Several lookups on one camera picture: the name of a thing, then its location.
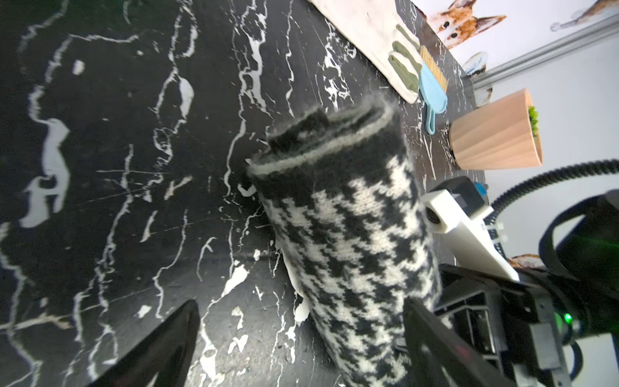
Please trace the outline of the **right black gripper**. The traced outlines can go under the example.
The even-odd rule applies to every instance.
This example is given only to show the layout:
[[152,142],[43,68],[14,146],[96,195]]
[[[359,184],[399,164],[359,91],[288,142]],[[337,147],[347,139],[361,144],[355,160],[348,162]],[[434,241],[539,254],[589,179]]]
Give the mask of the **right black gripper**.
[[503,385],[570,386],[564,338],[571,325],[541,286],[442,264],[435,314],[497,368]]

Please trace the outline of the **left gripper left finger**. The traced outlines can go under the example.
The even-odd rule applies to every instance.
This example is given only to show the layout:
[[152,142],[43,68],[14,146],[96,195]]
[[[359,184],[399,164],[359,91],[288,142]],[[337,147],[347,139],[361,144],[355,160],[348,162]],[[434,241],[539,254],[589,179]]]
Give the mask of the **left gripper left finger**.
[[185,385],[199,326],[198,303],[189,300],[90,385]]

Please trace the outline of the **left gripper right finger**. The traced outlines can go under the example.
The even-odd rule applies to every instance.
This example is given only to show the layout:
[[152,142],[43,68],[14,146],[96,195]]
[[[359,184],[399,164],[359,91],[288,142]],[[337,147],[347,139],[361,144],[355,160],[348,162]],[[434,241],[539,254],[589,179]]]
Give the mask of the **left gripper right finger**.
[[516,385],[504,370],[507,340],[496,298],[458,296],[438,313],[408,298],[404,323],[415,385]]

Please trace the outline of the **black white patterned knit scarf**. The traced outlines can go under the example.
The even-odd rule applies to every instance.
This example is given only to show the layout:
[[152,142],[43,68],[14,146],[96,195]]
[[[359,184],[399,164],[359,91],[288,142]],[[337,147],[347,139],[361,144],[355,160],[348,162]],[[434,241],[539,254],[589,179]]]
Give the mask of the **black white patterned knit scarf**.
[[380,96],[316,107],[269,138],[248,177],[349,386],[408,386],[409,298],[442,284],[398,106]]

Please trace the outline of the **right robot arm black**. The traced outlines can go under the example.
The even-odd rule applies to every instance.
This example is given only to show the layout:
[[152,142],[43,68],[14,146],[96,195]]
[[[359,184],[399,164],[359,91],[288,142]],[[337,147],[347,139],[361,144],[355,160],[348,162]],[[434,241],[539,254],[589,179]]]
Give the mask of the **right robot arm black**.
[[434,332],[427,343],[446,372],[428,375],[427,385],[569,386],[584,366],[579,340],[617,336],[617,190],[559,214],[533,255],[508,258],[497,222],[536,190],[617,171],[615,160],[554,169],[494,202],[462,176],[422,197],[431,230],[456,259],[440,268],[444,290],[435,310],[453,329]]

